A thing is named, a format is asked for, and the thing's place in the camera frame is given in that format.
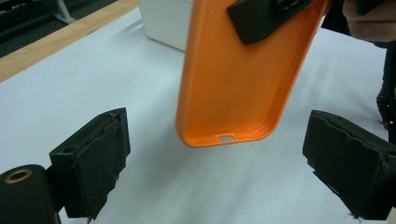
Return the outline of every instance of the black clamp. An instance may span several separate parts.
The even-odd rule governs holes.
[[[49,154],[52,165],[25,165],[0,175],[0,223],[61,223],[96,218],[115,188],[131,147],[125,108],[103,113]]]

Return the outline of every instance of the black rubber pad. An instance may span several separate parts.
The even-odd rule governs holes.
[[[312,111],[303,154],[354,217],[387,218],[395,202],[396,146],[339,116]]]
[[[246,45],[264,40],[310,0],[237,0],[227,8],[236,32]]]

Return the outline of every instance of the phone case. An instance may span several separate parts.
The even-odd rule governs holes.
[[[233,2],[193,1],[176,118],[191,147],[259,140],[275,129],[328,5],[312,0],[246,45],[227,14]]]

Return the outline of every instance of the white table surface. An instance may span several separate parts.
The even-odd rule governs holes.
[[[49,167],[50,151],[68,136],[126,107],[132,152],[93,223],[359,223],[312,174],[302,147],[312,109],[387,139],[375,104],[383,49],[320,30],[276,130],[205,149],[186,147],[175,130],[183,58],[145,36],[136,9],[1,83],[0,173]],[[61,219],[85,223],[64,211]]]

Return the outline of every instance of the white box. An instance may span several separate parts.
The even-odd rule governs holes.
[[[192,0],[139,0],[146,35],[185,50]]]

